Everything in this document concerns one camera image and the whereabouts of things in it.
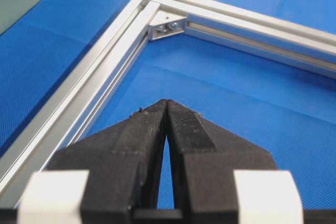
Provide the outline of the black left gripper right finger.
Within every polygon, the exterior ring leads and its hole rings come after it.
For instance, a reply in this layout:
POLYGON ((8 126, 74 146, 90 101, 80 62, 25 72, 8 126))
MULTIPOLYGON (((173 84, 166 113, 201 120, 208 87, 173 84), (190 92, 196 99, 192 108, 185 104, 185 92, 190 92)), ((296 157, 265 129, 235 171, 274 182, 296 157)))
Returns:
POLYGON ((175 204, 190 223, 303 223, 291 173, 270 153, 168 100, 175 204))

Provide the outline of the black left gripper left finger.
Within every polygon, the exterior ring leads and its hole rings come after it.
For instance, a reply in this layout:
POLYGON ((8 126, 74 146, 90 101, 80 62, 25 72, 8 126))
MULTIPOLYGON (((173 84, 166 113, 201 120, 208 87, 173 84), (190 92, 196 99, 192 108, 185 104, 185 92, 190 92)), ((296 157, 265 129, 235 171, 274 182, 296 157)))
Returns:
POLYGON ((158 200, 166 100, 58 150, 32 174, 18 223, 131 223, 158 200))

